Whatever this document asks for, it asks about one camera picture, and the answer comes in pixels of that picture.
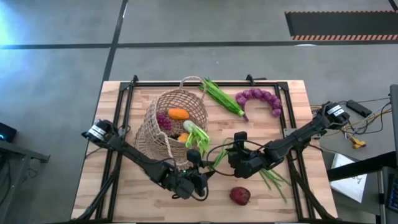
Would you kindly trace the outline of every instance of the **purple grapes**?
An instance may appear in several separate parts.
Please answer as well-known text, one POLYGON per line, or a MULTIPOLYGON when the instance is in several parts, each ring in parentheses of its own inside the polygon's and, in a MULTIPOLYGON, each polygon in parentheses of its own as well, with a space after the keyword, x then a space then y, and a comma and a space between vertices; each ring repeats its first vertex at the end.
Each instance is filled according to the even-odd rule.
POLYGON ((172 129, 172 122, 167 118, 167 115, 164 113, 158 113, 156 115, 157 124, 164 128, 165 130, 170 131, 172 129))

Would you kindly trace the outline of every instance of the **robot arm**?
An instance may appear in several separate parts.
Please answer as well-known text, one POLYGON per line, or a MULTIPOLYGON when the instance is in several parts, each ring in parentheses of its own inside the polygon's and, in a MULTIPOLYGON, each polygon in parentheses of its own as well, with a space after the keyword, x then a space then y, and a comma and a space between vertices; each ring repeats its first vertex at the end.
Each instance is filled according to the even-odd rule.
POLYGON ((344 112, 340 105, 327 102, 311 122, 286 138, 270 141, 256 151, 244 148, 243 142, 247 139, 245 132, 236 133, 236 143, 233 148, 227 149, 228 162, 234 168, 235 177, 247 179, 262 168, 269 170, 283 162, 291 149, 302 151, 308 146, 313 135, 324 135, 326 129, 341 129, 348 123, 348 119, 349 114, 344 112))
POLYGON ((171 165, 166 162, 168 159, 157 161, 148 158, 135 147, 125 143, 113 123, 107 120, 98 120, 82 135, 99 147, 118 151, 126 156, 136 163, 151 181, 163 189, 174 192, 175 198, 188 199, 192 196, 193 191, 201 197, 204 196, 207 180, 214 174, 214 172, 199 173, 198 168, 205 167, 208 163, 201 161, 200 153, 193 149, 188 150, 187 159, 194 166, 187 170, 177 170, 175 164, 171 165))

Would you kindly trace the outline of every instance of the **basket handle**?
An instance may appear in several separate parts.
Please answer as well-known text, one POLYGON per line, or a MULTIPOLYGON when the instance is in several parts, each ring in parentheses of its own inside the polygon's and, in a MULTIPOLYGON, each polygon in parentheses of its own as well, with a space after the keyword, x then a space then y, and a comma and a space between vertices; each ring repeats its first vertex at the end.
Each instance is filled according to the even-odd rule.
POLYGON ((201 84, 203 85, 203 94, 202 94, 202 96, 200 97, 200 99, 203 100, 203 98, 204 98, 205 95, 206 95, 206 89, 207 89, 207 88, 206 88, 205 82, 204 82, 203 79, 201 79, 200 77, 191 76, 191 77, 185 77, 185 78, 183 78, 183 79, 181 80, 181 83, 180 83, 180 86, 179 86, 178 89, 182 89, 184 82, 185 82, 185 81, 188 81, 188 80, 198 80, 198 81, 201 82, 201 84))

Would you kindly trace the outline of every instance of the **floor mat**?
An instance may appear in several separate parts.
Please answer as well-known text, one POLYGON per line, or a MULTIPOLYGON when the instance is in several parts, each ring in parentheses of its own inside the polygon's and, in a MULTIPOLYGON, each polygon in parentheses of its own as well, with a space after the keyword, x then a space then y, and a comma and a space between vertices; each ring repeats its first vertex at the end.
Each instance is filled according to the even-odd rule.
POLYGON ((397 40, 398 11, 285 12, 294 40, 397 40))

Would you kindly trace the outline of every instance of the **white paper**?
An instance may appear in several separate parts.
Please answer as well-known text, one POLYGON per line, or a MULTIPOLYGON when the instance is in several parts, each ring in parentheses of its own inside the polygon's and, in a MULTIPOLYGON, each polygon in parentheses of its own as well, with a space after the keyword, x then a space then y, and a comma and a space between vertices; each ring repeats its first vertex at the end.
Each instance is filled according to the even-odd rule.
MULTIPOLYGON (((331 168, 336 168, 339 166, 344 166, 350 163, 353 163, 351 159, 341 155, 335 154, 335 159, 333 160, 333 164, 331 168)), ((330 187, 343 195, 354 199, 355 201, 361 203, 363 191, 366 183, 366 174, 359 175, 356 177, 350 177, 343 180, 336 180, 330 182, 330 187)))

